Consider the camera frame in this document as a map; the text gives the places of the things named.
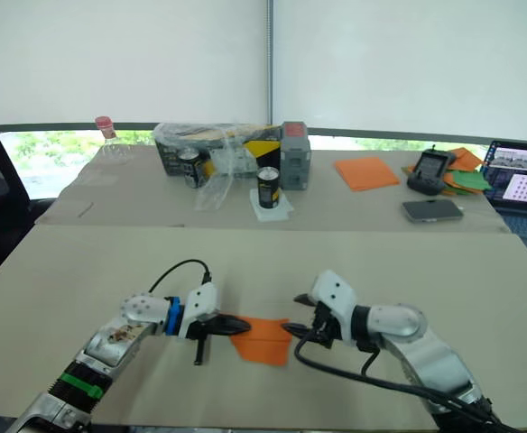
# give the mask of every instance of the greenery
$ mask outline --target greenery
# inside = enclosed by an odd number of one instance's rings
[[[488,146],[469,143],[423,142],[417,140],[388,140],[384,138],[356,138],[358,149],[372,151],[425,151],[435,146],[439,151],[450,151],[466,147],[481,160],[484,159]]]
[[[23,170],[29,170],[37,161],[42,165],[68,167],[88,162],[103,145],[99,131],[41,131],[17,133],[11,158]],[[120,143],[147,144],[151,131],[117,131]]]

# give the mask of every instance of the bottle cap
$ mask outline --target bottle cap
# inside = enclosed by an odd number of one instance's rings
[[[113,128],[113,122],[106,115],[101,115],[100,117],[95,118],[95,124],[99,129],[109,129]]]

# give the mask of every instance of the gray box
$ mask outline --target gray box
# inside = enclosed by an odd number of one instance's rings
[[[280,155],[282,189],[307,189],[311,148],[310,140],[308,140],[308,127],[303,122],[283,123]]]

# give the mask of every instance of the laptop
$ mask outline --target laptop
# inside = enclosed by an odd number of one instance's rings
[[[482,172],[492,186],[486,197],[527,246],[527,144],[492,142]]]

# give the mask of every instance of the yellow label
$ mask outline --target yellow label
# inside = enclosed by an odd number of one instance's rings
[[[216,166],[214,165],[212,160],[206,161],[206,163],[203,165],[203,172],[208,178],[210,178],[211,175],[216,172]]]
[[[280,142],[274,140],[252,140],[245,142],[244,146],[255,158],[259,158],[266,153],[279,149]]]

